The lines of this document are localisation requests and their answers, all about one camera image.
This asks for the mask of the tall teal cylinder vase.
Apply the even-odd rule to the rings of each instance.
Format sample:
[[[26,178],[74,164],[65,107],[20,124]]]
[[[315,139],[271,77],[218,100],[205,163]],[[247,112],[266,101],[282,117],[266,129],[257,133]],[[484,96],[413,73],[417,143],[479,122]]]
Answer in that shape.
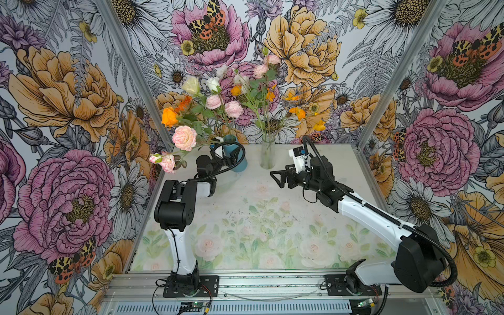
[[[227,158],[230,158],[231,165],[235,165],[236,167],[232,169],[235,173],[240,173],[245,171],[248,166],[248,161],[245,157],[244,151],[238,145],[238,139],[234,135],[226,135],[224,136],[224,142],[228,143],[223,145],[224,154]]]

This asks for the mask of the large pink peach rose stem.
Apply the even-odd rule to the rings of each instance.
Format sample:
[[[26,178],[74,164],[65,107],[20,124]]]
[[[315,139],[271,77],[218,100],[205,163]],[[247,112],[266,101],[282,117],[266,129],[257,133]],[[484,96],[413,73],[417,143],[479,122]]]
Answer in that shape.
[[[217,139],[199,135],[189,126],[177,127],[172,141],[175,146],[174,152],[159,151],[148,158],[151,164],[161,167],[161,170],[168,174],[174,174],[180,168],[187,168],[185,157],[191,151],[218,143]]]

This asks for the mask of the clear ribbed glass vase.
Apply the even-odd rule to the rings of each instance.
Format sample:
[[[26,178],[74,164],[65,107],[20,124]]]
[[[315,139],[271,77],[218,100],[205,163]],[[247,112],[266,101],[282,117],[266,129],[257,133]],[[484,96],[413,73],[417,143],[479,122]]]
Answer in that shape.
[[[275,151],[276,139],[275,136],[269,133],[265,133],[262,136],[261,143],[261,162],[260,166],[263,169],[272,169],[276,162],[276,151]]]

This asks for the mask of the two pink carnations stem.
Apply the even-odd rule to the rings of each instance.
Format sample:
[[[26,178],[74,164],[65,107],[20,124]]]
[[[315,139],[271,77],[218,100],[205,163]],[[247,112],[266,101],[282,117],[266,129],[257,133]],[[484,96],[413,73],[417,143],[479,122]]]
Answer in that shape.
[[[225,102],[224,98],[217,94],[209,96],[205,105],[215,121],[214,130],[216,135],[234,135],[237,137],[235,121],[244,113],[244,107],[238,101]]]

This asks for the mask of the orange leafy flower stem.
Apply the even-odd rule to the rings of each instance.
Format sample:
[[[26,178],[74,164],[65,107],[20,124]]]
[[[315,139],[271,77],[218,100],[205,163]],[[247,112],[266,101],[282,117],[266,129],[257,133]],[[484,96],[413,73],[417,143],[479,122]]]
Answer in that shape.
[[[199,98],[194,99],[185,95],[175,108],[178,126],[187,125],[198,135],[208,139],[220,136],[221,121],[216,110],[209,109]]]

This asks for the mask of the orange poppy flower stem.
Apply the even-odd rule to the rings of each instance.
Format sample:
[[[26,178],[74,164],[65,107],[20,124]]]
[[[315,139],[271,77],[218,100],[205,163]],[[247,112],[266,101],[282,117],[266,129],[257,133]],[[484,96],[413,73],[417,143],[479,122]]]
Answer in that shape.
[[[244,87],[235,85],[230,92],[232,100],[226,105],[228,117],[242,127],[250,127],[260,118],[260,104],[252,92],[245,92]]]

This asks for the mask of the white rosebud stem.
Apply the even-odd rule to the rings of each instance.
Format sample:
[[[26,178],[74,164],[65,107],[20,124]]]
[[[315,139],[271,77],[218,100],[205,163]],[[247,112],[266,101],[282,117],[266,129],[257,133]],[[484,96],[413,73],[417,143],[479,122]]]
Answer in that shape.
[[[220,121],[220,133],[222,136],[226,136],[230,132],[230,126],[228,116],[224,111],[224,98],[221,95],[220,79],[211,77],[206,81],[206,86],[210,92],[206,100],[206,107],[212,111],[215,119]]]

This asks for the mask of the orange rose stem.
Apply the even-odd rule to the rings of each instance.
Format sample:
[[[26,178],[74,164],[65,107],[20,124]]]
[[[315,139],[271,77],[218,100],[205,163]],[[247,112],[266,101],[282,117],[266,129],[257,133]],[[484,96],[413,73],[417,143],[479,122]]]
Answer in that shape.
[[[204,118],[201,114],[177,114],[172,107],[165,108],[162,112],[161,122],[168,129],[175,130],[177,127],[188,126],[196,131],[197,144],[212,144],[215,141],[213,130],[211,129],[211,121]]]

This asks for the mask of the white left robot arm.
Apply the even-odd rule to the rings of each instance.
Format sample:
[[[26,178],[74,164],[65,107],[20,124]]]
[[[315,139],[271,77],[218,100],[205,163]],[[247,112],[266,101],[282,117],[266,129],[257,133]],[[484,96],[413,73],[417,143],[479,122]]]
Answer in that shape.
[[[217,295],[219,277],[200,276],[187,228],[194,220],[197,199],[214,195],[217,176],[236,169],[244,161],[245,147],[236,141],[224,141],[212,145],[210,155],[201,155],[196,159],[194,178],[164,182],[154,208],[154,220],[169,238],[174,262],[163,285],[163,297]]]

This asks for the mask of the green circuit board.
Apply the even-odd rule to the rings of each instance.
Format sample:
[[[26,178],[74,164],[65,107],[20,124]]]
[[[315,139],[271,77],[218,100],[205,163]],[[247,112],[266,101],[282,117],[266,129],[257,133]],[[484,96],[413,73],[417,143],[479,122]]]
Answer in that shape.
[[[180,305],[178,315],[182,315],[185,312],[203,312],[203,314],[208,314],[211,308],[211,301],[189,301],[183,302]]]

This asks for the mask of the aluminium left corner post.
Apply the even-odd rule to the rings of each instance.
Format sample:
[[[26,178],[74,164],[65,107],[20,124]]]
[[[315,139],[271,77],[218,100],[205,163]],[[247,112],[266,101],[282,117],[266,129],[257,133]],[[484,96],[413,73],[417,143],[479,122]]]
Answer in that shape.
[[[139,91],[141,98],[143,99],[147,110],[151,114],[153,122],[158,129],[161,140],[163,141],[165,147],[172,150],[175,146],[173,144],[171,135],[166,130],[161,122],[161,114],[158,109],[151,90],[145,80],[139,63],[137,62],[135,52],[129,43],[126,33],[123,31],[123,27],[119,21],[117,14],[115,13],[114,7],[111,1],[98,1],[97,3],[98,11],[101,13],[102,18],[110,35],[113,37],[116,48],[121,55],[129,73],[135,85]]]

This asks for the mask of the aluminium corner post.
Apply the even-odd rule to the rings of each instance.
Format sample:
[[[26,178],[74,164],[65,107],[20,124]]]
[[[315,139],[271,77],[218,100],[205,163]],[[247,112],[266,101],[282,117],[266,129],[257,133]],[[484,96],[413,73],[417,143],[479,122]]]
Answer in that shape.
[[[158,129],[161,140],[163,141],[165,147],[172,150],[175,146],[173,144],[171,135],[166,130],[161,122],[161,114],[158,109],[151,90],[145,80],[139,63],[137,62],[135,52],[129,43],[126,33],[123,31],[123,27],[119,21],[117,14],[115,13],[114,7],[111,1],[98,1],[97,3],[98,11],[101,13],[102,18],[110,35],[113,37],[116,48],[121,55],[129,73],[135,85],[139,91],[141,98],[143,99],[147,110],[151,114],[153,122]]]
[[[441,13],[447,3],[448,1],[446,0],[430,2],[425,16],[421,19],[418,29],[412,37],[412,42],[405,47],[404,54],[400,58],[397,67],[392,73],[391,79],[388,82],[384,92],[381,94],[381,98],[373,114],[370,116],[370,120],[367,122],[366,127],[363,129],[362,134],[360,135],[360,138],[356,143],[357,148],[362,149],[370,136],[374,133],[375,128],[380,122],[380,119],[385,113],[385,110],[388,109],[389,104],[392,101],[392,98],[394,97],[402,79],[408,72],[409,66],[413,63],[413,60],[420,51],[423,43],[431,36],[430,34],[434,28],[434,25],[441,16]]]

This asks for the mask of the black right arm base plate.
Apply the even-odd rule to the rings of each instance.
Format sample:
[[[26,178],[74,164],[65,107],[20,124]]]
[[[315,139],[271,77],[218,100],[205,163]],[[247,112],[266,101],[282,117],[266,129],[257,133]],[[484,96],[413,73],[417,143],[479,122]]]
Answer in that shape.
[[[380,286],[365,286],[358,280],[347,279],[346,274],[326,274],[322,284],[329,296],[381,296]]]

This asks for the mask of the aluminium front frame rail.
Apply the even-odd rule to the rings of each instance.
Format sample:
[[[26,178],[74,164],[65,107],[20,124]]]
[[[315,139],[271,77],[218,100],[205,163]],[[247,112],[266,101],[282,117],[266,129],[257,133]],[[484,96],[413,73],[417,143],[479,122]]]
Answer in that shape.
[[[329,296],[322,287],[329,270],[218,270],[217,297],[164,298],[165,272],[116,276],[99,314],[177,314],[181,303],[211,301],[208,314],[449,314],[435,289],[413,293],[380,286],[381,296]]]

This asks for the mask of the aluminium right corner post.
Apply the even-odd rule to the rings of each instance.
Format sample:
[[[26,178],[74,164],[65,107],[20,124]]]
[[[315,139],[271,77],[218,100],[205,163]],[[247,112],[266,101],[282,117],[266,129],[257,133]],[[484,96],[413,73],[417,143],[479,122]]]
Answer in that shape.
[[[370,116],[370,120],[367,122],[366,127],[363,129],[362,134],[360,135],[360,138],[356,143],[357,148],[362,149],[370,136],[374,133],[375,128],[380,122],[380,119],[385,113],[385,110],[388,109],[389,104],[392,101],[392,98],[394,97],[402,79],[408,72],[409,66],[413,63],[413,60],[420,51],[423,43],[431,36],[430,34],[434,28],[434,25],[441,16],[441,13],[447,3],[448,1],[446,0],[430,2],[425,16],[421,19],[418,29],[412,37],[412,42],[405,47],[404,54],[400,58],[397,67],[392,73],[391,79],[388,82],[384,92],[381,94],[381,98],[373,114]]]

